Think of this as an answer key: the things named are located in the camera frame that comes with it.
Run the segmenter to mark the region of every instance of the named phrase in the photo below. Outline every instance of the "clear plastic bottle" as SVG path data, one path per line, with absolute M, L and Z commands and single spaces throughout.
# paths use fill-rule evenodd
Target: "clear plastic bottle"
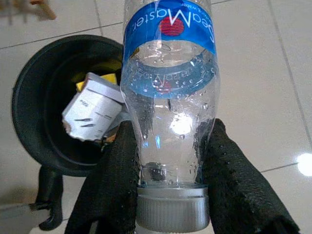
M 137 221 L 153 231 L 209 223 L 200 145 L 219 94 L 210 7 L 210 0 L 125 0 L 121 91 L 141 165 Z

